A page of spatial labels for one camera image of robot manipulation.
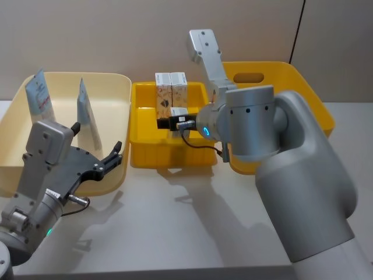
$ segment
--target small white box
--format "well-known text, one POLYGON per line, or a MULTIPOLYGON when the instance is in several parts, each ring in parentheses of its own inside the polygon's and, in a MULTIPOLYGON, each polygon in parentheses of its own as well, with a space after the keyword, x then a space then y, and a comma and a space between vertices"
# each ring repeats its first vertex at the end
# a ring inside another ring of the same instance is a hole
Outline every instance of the small white box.
POLYGON ((173 107, 188 107, 188 82, 184 72, 171 73, 173 107))
MULTIPOLYGON (((188 109, 187 108, 182 108, 182 107, 171 107, 170 108, 170 116, 181 116, 181 115, 186 115, 188 114, 188 109)), ((185 117, 180 117, 179 122, 185 121, 185 117)), ((184 131, 184 137, 189 138, 189 130, 184 131)), ((181 137, 179 131, 170 131, 169 136, 172 138, 176 137, 181 137)))
POLYGON ((156 73, 158 118, 168 118, 170 107, 173 105, 172 85, 170 73, 156 73))

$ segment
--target yellow plastic crate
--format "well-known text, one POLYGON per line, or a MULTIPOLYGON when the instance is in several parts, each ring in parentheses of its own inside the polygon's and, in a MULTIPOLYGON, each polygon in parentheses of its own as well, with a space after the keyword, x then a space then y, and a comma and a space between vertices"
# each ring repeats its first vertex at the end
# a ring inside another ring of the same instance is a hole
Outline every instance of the yellow plastic crate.
MULTIPOLYGON (((156 84, 134 83, 131 96, 131 166, 137 168, 172 168, 211 166, 216 164, 215 151, 188 147, 181 138, 170 138, 169 130, 157 128, 156 84)), ((208 104, 203 84, 188 82, 188 112, 197 113, 208 104)), ((214 145, 197 132, 191 131, 189 142, 194 145, 214 145)))
MULTIPOLYGON (((31 117, 24 86, 20 86, 13 102, 0 122, 0 195, 11 196, 17 189, 23 168, 22 154, 31 130, 31 117)), ((46 72, 45 80, 51 96, 56 121, 70 127, 77 120, 76 99, 83 78, 92 105, 98 132, 107 156, 117 141, 122 142, 122 165, 103 180, 85 181, 75 192, 79 196, 103 195, 118 188, 125 178, 128 159, 128 124, 131 81, 115 73, 46 72)), ((73 146, 77 146, 74 137, 73 146)))
MULTIPOLYGON (((224 62, 229 80, 239 88, 273 85, 275 94, 283 90, 294 90, 307 101, 320 127, 328 137, 335 126, 331 114, 307 84, 302 75, 285 62, 224 62)), ((245 163, 230 155, 230 165, 241 174, 254 174, 259 163, 245 163)))

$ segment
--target cream plastic bin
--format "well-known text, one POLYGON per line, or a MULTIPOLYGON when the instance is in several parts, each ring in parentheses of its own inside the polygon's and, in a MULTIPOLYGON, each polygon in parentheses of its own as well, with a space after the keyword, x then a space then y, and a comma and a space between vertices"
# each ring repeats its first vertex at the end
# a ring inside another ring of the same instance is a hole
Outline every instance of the cream plastic bin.
MULTIPOLYGON (((0 122, 0 190, 11 196, 17 189, 23 168, 22 154, 31 129, 31 117, 24 86, 19 88, 13 102, 0 122)), ((114 73, 46 72, 56 121, 73 125, 76 118, 76 99, 80 79, 84 79, 100 133, 103 156, 107 156, 117 141, 122 142, 123 161, 99 182, 86 181, 76 192, 79 196, 103 195, 118 188, 124 180, 128 158, 128 123, 131 105, 131 81, 114 73)), ((74 137, 73 146, 77 146, 74 137)))

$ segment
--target white packet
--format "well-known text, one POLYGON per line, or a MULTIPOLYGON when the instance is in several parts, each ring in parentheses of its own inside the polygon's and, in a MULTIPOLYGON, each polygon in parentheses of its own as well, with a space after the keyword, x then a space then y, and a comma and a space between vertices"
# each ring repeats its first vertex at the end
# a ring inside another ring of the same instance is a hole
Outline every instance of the white packet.
POLYGON ((89 102, 86 87, 83 78, 80 80, 78 95, 78 122, 80 123, 80 132, 78 133, 78 146, 94 156, 102 157, 102 144, 96 121, 94 120, 91 103, 89 102))
POLYGON ((53 106, 47 83, 45 82, 44 71, 39 72, 24 87, 32 123, 41 120, 55 121, 53 106))

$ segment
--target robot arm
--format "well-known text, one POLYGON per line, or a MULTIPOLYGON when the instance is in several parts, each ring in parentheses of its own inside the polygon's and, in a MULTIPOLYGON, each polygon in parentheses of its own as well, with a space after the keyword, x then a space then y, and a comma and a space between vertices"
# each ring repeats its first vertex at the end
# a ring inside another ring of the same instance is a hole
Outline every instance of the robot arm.
POLYGON ((353 182, 305 100, 292 91, 274 97, 273 86, 237 89, 212 30, 191 30, 189 53, 203 61, 217 99, 194 123, 177 126, 223 148, 230 143, 242 161, 262 162, 256 186, 299 279, 373 279, 346 220, 357 203, 353 182))
POLYGON ((1 213, 0 279, 11 279, 6 275, 10 277, 7 271, 12 265, 23 264, 32 256, 68 201, 87 207, 89 199, 74 195, 82 182, 100 181, 121 164, 121 142, 103 160, 72 147, 79 130, 78 122, 72 128, 47 120, 33 124, 18 188, 1 213))

